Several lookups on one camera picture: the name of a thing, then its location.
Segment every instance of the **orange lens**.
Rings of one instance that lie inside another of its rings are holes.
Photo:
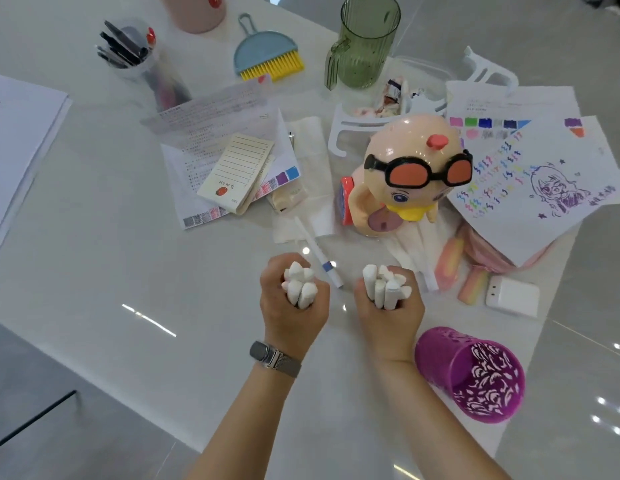
[[[427,169],[418,163],[405,163],[392,169],[390,182],[394,185],[414,186],[427,182]]]
[[[472,179],[472,164],[467,160],[458,160],[447,170],[447,181],[454,184],[463,184]]]

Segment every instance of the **metal mesh watch strap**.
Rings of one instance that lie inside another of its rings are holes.
[[[301,362],[285,355],[280,351],[276,351],[270,364],[266,364],[269,369],[283,372],[290,377],[297,378],[299,371],[301,370]]]

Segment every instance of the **purple plastic basket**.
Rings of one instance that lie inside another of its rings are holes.
[[[434,327],[418,339],[414,359],[428,382],[477,421],[505,421],[522,403],[525,371],[514,354],[497,342]]]

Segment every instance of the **yellow bristles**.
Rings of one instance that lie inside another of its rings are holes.
[[[304,69],[298,50],[279,55],[271,61],[266,61],[241,72],[243,80],[254,79],[264,74],[270,74],[272,81],[279,80],[286,75],[300,72]]]

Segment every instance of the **black metal rod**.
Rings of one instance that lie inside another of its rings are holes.
[[[7,443],[8,441],[10,441],[11,439],[13,439],[13,437],[15,437],[16,435],[18,435],[20,432],[22,432],[24,429],[26,429],[27,427],[29,427],[29,425],[31,425],[32,423],[34,423],[34,421],[37,421],[41,418],[43,418],[43,416],[45,416],[46,414],[48,414],[50,411],[52,411],[54,408],[56,408],[59,404],[63,403],[66,399],[69,399],[70,397],[74,396],[76,394],[76,390],[74,391],[70,391],[68,394],[66,394],[65,396],[63,396],[61,399],[59,399],[56,403],[50,404],[49,407],[47,407],[46,409],[44,409],[42,412],[40,412],[39,414],[37,414],[36,416],[34,416],[32,419],[26,421],[25,423],[23,423],[20,427],[18,427],[17,429],[15,429],[13,432],[11,432],[9,435],[4,436],[1,440],[0,440],[0,446],[2,446],[3,444]]]

